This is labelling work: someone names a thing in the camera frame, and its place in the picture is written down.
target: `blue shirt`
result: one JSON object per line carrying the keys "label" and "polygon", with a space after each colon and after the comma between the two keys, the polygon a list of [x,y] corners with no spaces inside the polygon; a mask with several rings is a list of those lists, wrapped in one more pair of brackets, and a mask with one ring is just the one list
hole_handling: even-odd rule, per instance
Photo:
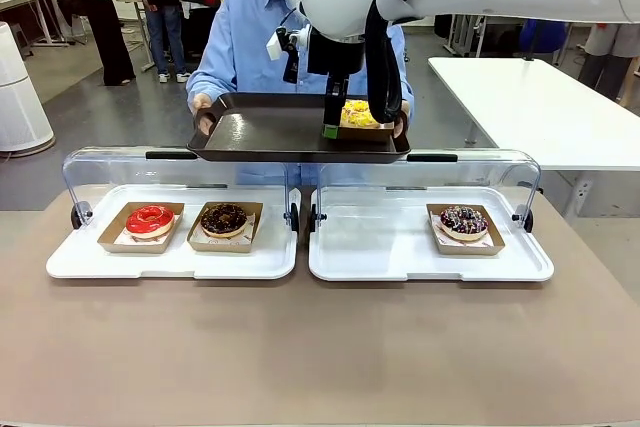
{"label": "blue shirt", "polygon": [[[201,93],[213,101],[226,92],[324,94],[327,76],[307,72],[306,50],[300,52],[297,84],[282,80],[288,55],[277,61],[269,58],[267,42],[292,9],[287,0],[224,0],[215,16],[200,66],[187,84],[189,105]],[[284,25],[289,30],[304,26],[296,14],[290,15]],[[413,111],[413,93],[404,65],[404,34],[400,26],[390,27],[388,33],[400,69],[402,98],[409,101]],[[367,94],[366,68],[350,77],[348,92]]]}

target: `chocolate donut with sprinkles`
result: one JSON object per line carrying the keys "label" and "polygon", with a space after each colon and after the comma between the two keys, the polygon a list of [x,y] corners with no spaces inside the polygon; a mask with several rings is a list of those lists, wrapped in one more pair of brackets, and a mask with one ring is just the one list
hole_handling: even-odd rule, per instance
{"label": "chocolate donut with sprinkles", "polygon": [[477,210],[470,207],[448,207],[440,214],[445,234],[461,242],[475,242],[489,231],[489,222]]}

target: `cardboard food tray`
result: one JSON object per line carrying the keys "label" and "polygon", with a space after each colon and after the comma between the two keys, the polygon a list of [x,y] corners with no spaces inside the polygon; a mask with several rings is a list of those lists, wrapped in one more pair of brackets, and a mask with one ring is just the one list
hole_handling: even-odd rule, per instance
{"label": "cardboard food tray", "polygon": [[[440,239],[438,238],[438,234],[436,233],[436,229],[439,229],[439,227],[433,224],[432,217],[434,215],[439,216],[443,210],[449,207],[453,207],[454,205],[457,205],[460,207],[469,207],[473,210],[477,210],[487,219],[489,223],[489,232],[486,235],[489,235],[491,237],[491,241],[493,242],[492,247],[476,247],[476,246],[465,246],[465,245],[454,246],[454,245],[446,245],[440,241]],[[438,246],[438,251],[441,254],[492,256],[492,255],[498,254],[498,252],[504,249],[504,246],[505,246],[504,239],[502,238],[502,235],[500,235],[500,232],[498,231],[498,228],[496,227],[495,222],[491,218],[491,215],[489,215],[489,212],[487,212],[487,209],[485,209],[484,206],[482,205],[427,204],[427,214],[429,216],[429,225],[431,225],[431,228],[433,229],[434,240],[436,242],[436,245]]]}
{"label": "cardboard food tray", "polygon": [[[129,216],[134,210],[146,207],[147,205],[166,207],[176,216],[176,221],[173,223],[173,227],[166,235],[164,241],[161,244],[153,245],[145,245],[144,242],[140,242],[136,245],[116,244],[115,241],[127,225],[127,219]],[[167,250],[167,247],[177,230],[176,228],[182,219],[183,211],[184,204],[172,202],[128,202],[122,210],[118,212],[118,215],[115,216],[102,235],[98,238],[98,243],[104,250],[113,254],[163,254],[164,251]]]}
{"label": "cardboard food tray", "polygon": [[[245,211],[245,213],[247,214],[247,217],[255,215],[255,222],[253,224],[253,231],[251,233],[251,241],[248,244],[242,244],[242,245],[205,244],[200,242],[194,242],[192,240],[193,234],[195,230],[199,227],[200,219],[202,219],[202,216],[204,215],[204,213],[207,210],[215,207],[216,205],[221,205],[221,204],[237,205],[238,207],[240,207],[242,210]],[[258,225],[260,224],[261,215],[262,215],[262,204],[258,202],[207,202],[206,204],[204,204],[204,206],[200,210],[200,213],[198,214],[198,217],[196,218],[196,221],[191,226],[191,230],[189,230],[189,235],[187,236],[187,242],[189,242],[189,245],[193,248],[193,250],[197,252],[230,252],[235,254],[248,254],[249,252],[251,252],[251,247],[253,246],[253,242],[256,238],[256,232],[258,231]]]}
{"label": "cardboard food tray", "polygon": [[361,127],[349,122],[341,122],[337,138],[338,140],[360,140],[362,142],[388,142],[389,137],[393,135],[393,128],[393,122],[377,127]]}

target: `donut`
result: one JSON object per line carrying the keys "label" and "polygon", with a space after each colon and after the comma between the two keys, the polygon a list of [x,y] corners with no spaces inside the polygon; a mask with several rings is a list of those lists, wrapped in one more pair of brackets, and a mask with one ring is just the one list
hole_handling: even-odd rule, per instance
{"label": "donut", "polygon": [[244,230],[247,214],[234,204],[220,204],[207,210],[200,219],[200,226],[209,237],[231,238]]}
{"label": "donut", "polygon": [[175,214],[159,205],[147,205],[133,211],[127,218],[126,231],[134,239],[156,239],[171,230]]}
{"label": "donut", "polygon": [[347,100],[342,109],[341,124],[362,129],[376,129],[380,124],[371,115],[369,103],[364,100]]}
{"label": "donut", "polygon": [[440,214],[442,230],[455,240],[475,242],[489,231],[489,222],[470,207],[448,207]]}

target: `yellow food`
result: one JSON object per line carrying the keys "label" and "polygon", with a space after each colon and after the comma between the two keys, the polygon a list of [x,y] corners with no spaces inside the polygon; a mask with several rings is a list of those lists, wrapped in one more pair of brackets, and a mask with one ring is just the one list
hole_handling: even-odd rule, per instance
{"label": "yellow food", "polygon": [[369,111],[369,103],[364,100],[347,100],[342,108],[342,124],[354,127],[377,128],[380,126]]}

